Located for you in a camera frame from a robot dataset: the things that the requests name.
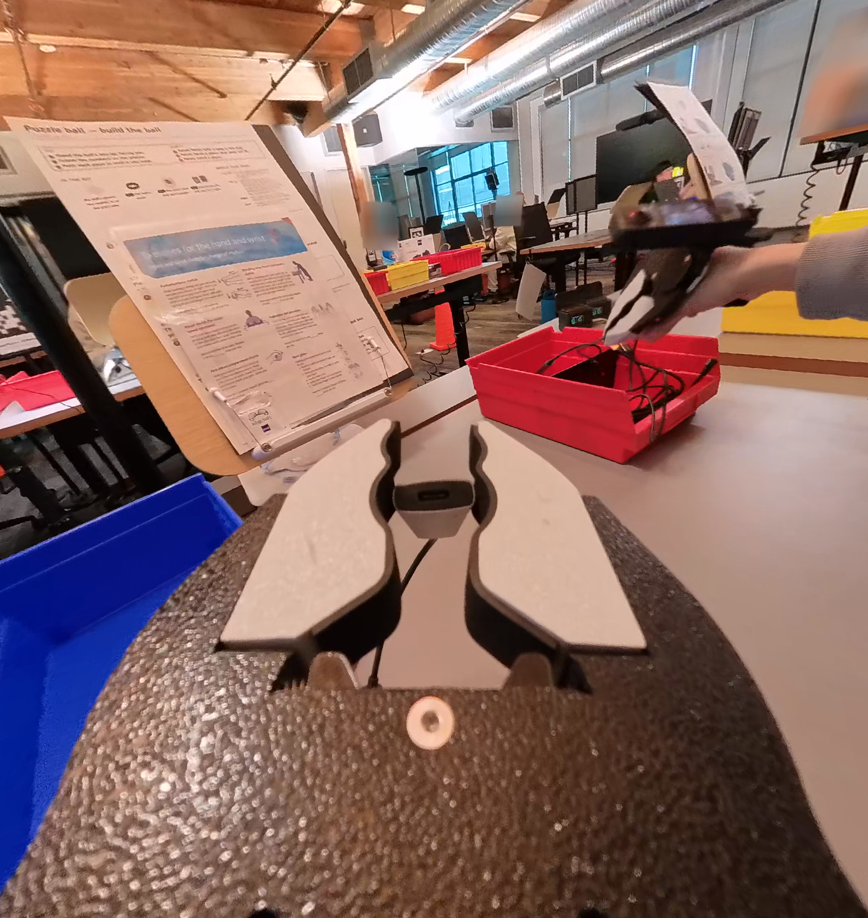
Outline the person's right hand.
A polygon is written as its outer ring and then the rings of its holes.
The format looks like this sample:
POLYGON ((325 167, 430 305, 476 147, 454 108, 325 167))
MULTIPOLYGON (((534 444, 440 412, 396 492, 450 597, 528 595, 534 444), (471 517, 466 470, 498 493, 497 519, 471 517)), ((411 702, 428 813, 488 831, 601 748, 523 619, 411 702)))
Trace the person's right hand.
POLYGON ((685 318, 740 300, 749 303, 772 292, 794 292, 805 249, 803 243, 787 243, 715 250, 701 279, 680 307, 668 318, 646 327, 638 337, 655 341, 669 334, 685 318))

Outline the large black wall screen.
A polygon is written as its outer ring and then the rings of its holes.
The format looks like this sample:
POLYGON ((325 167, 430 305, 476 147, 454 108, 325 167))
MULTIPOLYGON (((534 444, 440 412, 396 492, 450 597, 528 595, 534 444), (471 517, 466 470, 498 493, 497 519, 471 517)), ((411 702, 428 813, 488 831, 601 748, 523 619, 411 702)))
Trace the large black wall screen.
POLYGON ((628 186, 653 181, 668 167, 685 166, 688 141, 663 114, 646 112, 596 138, 596 202, 618 199, 628 186))

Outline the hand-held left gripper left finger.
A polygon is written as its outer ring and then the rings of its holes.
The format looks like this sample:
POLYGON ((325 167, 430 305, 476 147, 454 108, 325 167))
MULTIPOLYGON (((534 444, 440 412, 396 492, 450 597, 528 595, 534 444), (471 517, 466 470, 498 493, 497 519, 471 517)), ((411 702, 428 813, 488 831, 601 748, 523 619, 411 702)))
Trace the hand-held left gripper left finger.
POLYGON ((401 424, 381 419, 327 453, 284 496, 219 638, 222 651, 320 654, 355 666, 395 631, 401 586, 394 476, 401 424))

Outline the white instruction sheet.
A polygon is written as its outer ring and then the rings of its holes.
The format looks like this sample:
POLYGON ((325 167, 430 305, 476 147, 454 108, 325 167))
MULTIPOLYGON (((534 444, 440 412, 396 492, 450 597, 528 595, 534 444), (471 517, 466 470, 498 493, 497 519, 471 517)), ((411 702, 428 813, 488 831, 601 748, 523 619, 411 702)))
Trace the white instruction sheet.
POLYGON ((11 118, 12 132, 124 292, 113 230, 184 219, 288 216, 336 254, 317 218, 247 123, 11 118))

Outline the grey desk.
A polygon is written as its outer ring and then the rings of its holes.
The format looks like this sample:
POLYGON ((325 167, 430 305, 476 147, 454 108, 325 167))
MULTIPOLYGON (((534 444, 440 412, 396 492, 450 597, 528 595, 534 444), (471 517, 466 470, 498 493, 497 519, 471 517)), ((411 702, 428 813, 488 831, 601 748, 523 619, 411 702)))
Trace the grey desk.
POLYGON ((653 613, 657 643, 624 675, 624 658, 585 663, 590 693, 568 698, 551 734, 547 713, 486 741, 482 764, 520 759, 556 787, 555 765, 577 781, 544 811, 511 801, 502 777, 474 776, 495 825, 479 828, 457 791, 460 841, 425 855, 418 890, 436 916, 841 916, 831 879, 853 886, 868 915, 868 405, 759 382, 722 384, 695 420, 631 465, 503 428, 603 503, 608 552, 637 612, 653 613), (754 838, 728 841, 752 804, 708 790, 703 765, 751 765, 740 730, 740 679, 700 687, 682 704, 687 750, 663 777, 662 705, 699 676, 710 653, 681 612, 699 604, 749 670, 800 774, 830 866, 783 843, 750 879, 740 859, 754 838), (675 655, 688 676, 667 674, 675 655), (803 864, 813 864, 809 869, 803 864))

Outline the blue banner leaflet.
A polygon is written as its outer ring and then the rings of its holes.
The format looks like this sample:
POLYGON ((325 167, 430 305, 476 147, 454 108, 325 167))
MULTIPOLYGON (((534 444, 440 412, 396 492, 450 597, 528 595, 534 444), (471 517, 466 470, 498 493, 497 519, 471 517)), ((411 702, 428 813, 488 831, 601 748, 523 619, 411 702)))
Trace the blue banner leaflet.
POLYGON ((236 453, 387 393, 405 371, 363 283, 288 216, 136 223, 110 241, 236 453))

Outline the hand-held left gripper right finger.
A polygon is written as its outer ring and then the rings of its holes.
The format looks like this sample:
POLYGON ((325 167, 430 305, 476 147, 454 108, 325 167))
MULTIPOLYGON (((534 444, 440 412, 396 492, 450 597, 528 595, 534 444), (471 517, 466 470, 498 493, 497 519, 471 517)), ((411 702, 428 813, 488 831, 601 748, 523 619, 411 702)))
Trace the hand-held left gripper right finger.
POLYGON ((472 515, 465 622, 503 666, 537 654, 634 655, 648 648, 584 496, 491 421, 471 428, 472 515))

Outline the black cable orange plug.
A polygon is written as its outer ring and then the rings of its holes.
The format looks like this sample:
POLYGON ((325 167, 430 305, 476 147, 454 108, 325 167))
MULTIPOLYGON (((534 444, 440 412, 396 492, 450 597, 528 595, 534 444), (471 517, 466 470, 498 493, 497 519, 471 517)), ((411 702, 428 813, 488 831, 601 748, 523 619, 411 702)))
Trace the black cable orange plug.
POLYGON ((637 420, 641 410, 649 419, 649 441, 655 442, 659 437, 660 425, 663 423, 666 409, 661 400, 668 392, 669 378, 666 372, 651 366, 637 357, 636 347, 632 343, 620 343, 615 346, 633 364, 634 385, 626 391, 632 419, 637 420))

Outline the blue plastic bin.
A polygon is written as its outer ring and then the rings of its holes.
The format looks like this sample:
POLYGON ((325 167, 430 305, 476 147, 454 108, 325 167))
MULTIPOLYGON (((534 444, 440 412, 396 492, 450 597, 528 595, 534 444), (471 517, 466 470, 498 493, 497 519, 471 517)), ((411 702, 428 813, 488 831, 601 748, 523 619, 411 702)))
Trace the blue plastic bin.
POLYGON ((0 892, 127 648, 241 525, 193 476, 0 561, 0 892))

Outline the black white fiducial marker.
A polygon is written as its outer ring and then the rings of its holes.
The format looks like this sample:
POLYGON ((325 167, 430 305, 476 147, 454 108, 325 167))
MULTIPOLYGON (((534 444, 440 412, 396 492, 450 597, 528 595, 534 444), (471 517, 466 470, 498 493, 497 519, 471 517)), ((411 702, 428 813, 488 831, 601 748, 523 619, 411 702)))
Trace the black white fiducial marker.
POLYGON ((25 323, 15 304, 9 300, 0 304, 0 357, 13 357, 40 348, 38 338, 25 323))

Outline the silver USB hub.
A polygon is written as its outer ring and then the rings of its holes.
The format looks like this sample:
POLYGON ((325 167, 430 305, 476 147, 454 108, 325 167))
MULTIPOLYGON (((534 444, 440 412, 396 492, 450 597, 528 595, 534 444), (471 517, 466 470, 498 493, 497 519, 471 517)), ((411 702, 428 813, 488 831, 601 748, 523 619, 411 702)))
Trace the silver USB hub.
POLYGON ((475 486, 468 463, 404 465, 394 476, 394 534, 421 541, 456 537, 472 515, 475 486))

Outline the silver ventilation duct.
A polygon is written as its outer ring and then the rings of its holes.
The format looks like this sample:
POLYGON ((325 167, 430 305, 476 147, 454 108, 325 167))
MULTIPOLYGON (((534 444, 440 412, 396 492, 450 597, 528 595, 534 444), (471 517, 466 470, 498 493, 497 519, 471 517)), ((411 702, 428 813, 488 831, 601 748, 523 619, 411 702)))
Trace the silver ventilation duct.
POLYGON ((342 69, 310 132, 352 122, 401 93, 416 79, 464 50, 524 1, 432 2, 386 44, 372 41, 342 69))
POLYGON ((433 112, 450 112, 466 124, 558 81, 609 52, 658 36, 685 20, 702 17, 729 25, 777 6, 777 2, 647 1, 572 2, 508 40, 429 93, 433 112))

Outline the instruction sheet on stand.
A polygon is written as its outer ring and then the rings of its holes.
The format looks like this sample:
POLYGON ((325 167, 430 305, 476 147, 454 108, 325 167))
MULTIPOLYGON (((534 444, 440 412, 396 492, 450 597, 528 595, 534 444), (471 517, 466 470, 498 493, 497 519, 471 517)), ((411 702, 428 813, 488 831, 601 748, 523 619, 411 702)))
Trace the instruction sheet on stand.
POLYGON ((389 347, 401 355, 406 367, 399 372, 390 372, 384 379, 384 386, 371 390, 345 407, 269 440, 266 449, 258 446, 252 451, 237 453, 229 437, 211 416, 204 401, 203 389, 199 384, 191 383, 181 365, 170 356, 169 352, 174 350, 174 346, 166 345, 158 338, 131 296, 124 295, 110 312, 110 330, 116 343, 129 361, 145 394, 175 438, 180 451, 192 465, 217 476, 242 475, 348 422, 368 419, 382 407, 397 404, 417 386, 405 349, 397 340, 380 300, 372 292, 359 266, 354 263, 347 245, 326 216, 320 199, 310 193, 306 180, 291 160, 278 132, 268 125, 255 124, 253 129, 261 144, 278 162, 317 218, 323 233, 336 248, 338 261, 361 284, 363 298, 375 314, 375 323, 387 337, 389 347))

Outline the rounded wooden stand board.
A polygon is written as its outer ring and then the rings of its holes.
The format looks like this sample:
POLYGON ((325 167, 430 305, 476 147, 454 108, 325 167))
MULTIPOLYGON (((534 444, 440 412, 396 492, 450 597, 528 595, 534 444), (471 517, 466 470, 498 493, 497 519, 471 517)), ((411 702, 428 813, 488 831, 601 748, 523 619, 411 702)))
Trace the rounded wooden stand board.
POLYGON ((67 304, 86 326, 95 341, 114 345, 110 315, 126 293, 112 273, 100 273, 68 280, 63 287, 67 304))

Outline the white hanging paper sheet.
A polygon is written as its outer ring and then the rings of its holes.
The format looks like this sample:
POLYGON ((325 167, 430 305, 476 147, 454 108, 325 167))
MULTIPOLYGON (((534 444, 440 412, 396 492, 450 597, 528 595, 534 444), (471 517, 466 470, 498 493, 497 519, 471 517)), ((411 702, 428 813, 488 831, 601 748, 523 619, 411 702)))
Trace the white hanging paper sheet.
POLYGON ((547 274, 530 262, 524 265, 516 297, 516 315, 532 324, 540 325, 541 296, 547 280, 547 274))

